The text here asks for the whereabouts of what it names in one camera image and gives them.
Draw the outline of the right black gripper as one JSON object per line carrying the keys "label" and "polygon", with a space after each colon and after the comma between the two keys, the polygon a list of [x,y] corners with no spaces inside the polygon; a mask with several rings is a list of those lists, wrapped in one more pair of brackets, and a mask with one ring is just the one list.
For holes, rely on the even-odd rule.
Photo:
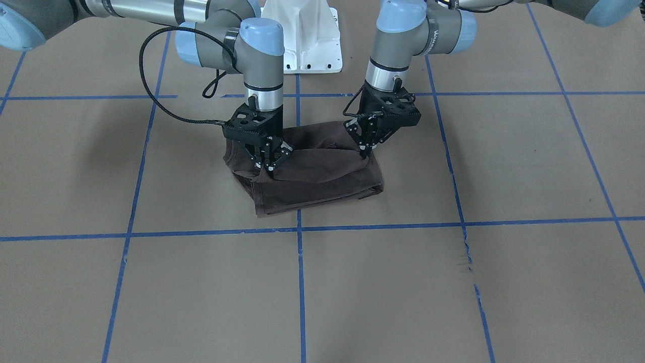
{"label": "right black gripper", "polygon": [[272,180],[277,168],[292,156],[293,147],[279,136],[260,138],[256,142],[239,144],[255,165],[255,180]]}

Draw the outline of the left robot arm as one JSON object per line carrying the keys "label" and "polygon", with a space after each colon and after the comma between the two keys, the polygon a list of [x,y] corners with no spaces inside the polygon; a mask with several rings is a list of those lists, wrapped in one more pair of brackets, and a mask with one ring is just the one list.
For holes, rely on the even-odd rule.
{"label": "left robot arm", "polygon": [[354,94],[358,110],[347,109],[343,126],[361,158],[403,127],[421,119],[416,97],[405,89],[412,58],[454,54],[474,43],[475,14],[488,14],[509,1],[382,1],[364,84]]}

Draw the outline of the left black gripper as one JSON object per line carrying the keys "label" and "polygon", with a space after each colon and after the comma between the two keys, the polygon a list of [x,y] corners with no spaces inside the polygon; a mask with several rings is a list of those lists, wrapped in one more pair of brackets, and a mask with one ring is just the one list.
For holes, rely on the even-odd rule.
{"label": "left black gripper", "polygon": [[378,143],[384,143],[399,130],[393,119],[382,113],[369,117],[355,117],[345,121],[344,127],[358,145],[363,159],[368,158]]}

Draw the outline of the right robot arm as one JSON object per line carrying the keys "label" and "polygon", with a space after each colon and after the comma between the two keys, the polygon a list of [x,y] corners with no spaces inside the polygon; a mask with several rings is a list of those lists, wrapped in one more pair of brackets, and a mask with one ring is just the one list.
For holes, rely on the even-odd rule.
{"label": "right robot arm", "polygon": [[221,126],[255,167],[268,175],[292,154],[283,137],[284,32],[261,17],[257,1],[2,1],[2,47],[30,51],[86,18],[131,18],[161,25],[157,35],[174,32],[176,53],[187,64],[215,69],[209,87],[227,74],[243,76],[245,99]]}

